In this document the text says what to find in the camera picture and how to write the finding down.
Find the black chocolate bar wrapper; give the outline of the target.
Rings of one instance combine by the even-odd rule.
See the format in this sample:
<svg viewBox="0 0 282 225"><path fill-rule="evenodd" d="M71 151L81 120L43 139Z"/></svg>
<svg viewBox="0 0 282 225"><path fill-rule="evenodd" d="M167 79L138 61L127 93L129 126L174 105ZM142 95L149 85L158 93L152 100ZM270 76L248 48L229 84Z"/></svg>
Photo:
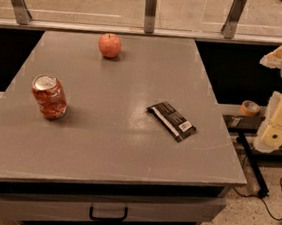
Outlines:
<svg viewBox="0 0 282 225"><path fill-rule="evenodd" d="M169 102L159 102L146 108L180 143L196 133L196 127L180 114Z"/></svg>

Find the orange tape roll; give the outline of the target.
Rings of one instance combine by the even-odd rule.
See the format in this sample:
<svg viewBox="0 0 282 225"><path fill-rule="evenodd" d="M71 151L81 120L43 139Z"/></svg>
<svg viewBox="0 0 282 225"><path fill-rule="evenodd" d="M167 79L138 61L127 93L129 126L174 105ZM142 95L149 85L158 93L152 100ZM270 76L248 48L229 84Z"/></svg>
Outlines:
<svg viewBox="0 0 282 225"><path fill-rule="evenodd" d="M260 112L260 107L254 101L245 100L241 103L240 110L247 117L256 116Z"/></svg>

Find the red apple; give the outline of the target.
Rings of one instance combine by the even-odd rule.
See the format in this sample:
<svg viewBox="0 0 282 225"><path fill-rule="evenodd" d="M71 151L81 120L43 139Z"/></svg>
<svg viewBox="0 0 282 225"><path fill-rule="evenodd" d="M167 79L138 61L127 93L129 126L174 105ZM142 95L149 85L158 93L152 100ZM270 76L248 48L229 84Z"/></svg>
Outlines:
<svg viewBox="0 0 282 225"><path fill-rule="evenodd" d="M114 58L122 49L121 39L117 34L104 33L98 41L99 51L105 58Z"/></svg>

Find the red crushed soda can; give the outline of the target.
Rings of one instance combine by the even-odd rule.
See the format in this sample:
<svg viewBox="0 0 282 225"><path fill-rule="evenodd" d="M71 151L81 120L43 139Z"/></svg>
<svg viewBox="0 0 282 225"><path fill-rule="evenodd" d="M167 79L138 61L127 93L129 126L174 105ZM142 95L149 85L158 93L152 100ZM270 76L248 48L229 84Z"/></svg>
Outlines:
<svg viewBox="0 0 282 225"><path fill-rule="evenodd" d="M65 92L61 82L52 76L39 75L33 80L32 94L45 119L58 119L67 111Z"/></svg>

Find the grey upper drawer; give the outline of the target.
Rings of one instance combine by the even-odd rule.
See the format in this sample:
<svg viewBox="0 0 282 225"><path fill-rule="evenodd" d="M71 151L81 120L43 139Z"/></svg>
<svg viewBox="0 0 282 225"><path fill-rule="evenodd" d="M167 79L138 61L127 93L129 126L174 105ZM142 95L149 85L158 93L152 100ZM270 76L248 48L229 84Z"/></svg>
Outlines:
<svg viewBox="0 0 282 225"><path fill-rule="evenodd" d="M213 197L0 194L0 218L20 222L204 223L225 207Z"/></svg>

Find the black table leg frame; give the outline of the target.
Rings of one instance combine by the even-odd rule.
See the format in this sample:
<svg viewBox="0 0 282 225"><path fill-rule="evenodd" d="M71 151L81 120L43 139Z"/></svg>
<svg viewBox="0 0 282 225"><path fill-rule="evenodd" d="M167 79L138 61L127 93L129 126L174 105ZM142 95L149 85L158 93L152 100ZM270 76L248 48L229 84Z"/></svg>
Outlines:
<svg viewBox="0 0 282 225"><path fill-rule="evenodd" d="M257 164L257 160L255 159L253 153L252 153L252 149L248 144L248 141L245 137L245 134L242 131L238 131L238 138L237 141L238 143L240 143L245 150L245 155L247 156L247 159L249 160L248 162L250 163L253 173L255 175L255 178L257 179L257 183L260 187L260 189L257 191L257 195L259 196L259 198L264 199L265 197L268 196L268 187L265 183L265 180L263 178L263 175L260 171L260 168Z"/></svg>

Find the right metal railing bracket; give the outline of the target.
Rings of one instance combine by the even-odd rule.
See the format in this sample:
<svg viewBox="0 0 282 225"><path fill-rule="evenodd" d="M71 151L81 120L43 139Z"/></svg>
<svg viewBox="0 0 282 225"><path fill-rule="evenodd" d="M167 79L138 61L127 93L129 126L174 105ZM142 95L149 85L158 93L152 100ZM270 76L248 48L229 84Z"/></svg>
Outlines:
<svg viewBox="0 0 282 225"><path fill-rule="evenodd" d="M225 39L233 38L236 34L239 19L246 6L247 0L233 0L225 24L222 26L221 33Z"/></svg>

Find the metal railing bracket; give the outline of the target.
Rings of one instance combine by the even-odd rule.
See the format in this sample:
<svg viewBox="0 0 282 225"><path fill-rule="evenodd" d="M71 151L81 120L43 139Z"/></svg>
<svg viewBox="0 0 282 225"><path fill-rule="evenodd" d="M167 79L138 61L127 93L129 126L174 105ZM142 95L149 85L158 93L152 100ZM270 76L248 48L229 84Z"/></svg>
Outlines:
<svg viewBox="0 0 282 225"><path fill-rule="evenodd" d="M225 24L222 26L221 33L225 39L233 38L236 34L239 19L246 6L247 0L233 0Z"/></svg>
<svg viewBox="0 0 282 225"><path fill-rule="evenodd" d="M32 20L31 14L27 9L27 5L24 0L11 0L13 11L15 13L15 19L18 24L28 25Z"/></svg>
<svg viewBox="0 0 282 225"><path fill-rule="evenodd" d="M155 29L154 23L156 22L156 3L157 0L146 0L144 12L144 32L146 34L153 33Z"/></svg>

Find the middle metal railing bracket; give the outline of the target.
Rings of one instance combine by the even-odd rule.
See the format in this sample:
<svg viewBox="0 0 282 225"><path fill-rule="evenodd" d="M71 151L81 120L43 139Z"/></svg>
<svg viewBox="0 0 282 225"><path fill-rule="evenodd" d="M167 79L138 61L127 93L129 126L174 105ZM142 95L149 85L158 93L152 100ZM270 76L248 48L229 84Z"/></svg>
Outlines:
<svg viewBox="0 0 282 225"><path fill-rule="evenodd" d="M157 0L146 0L144 12L144 32L146 34L153 33L155 29L154 23L156 22L156 3Z"/></svg>

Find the left metal railing bracket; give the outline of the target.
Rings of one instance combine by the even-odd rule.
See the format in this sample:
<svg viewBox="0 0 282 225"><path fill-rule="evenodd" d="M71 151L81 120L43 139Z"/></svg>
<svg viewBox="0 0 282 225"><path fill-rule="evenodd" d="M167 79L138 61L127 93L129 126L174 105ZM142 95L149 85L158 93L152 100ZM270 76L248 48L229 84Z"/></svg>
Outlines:
<svg viewBox="0 0 282 225"><path fill-rule="evenodd" d="M15 19L18 24L28 25L32 20L31 14L27 9L27 5L24 0L11 0L13 11L15 13Z"/></svg>

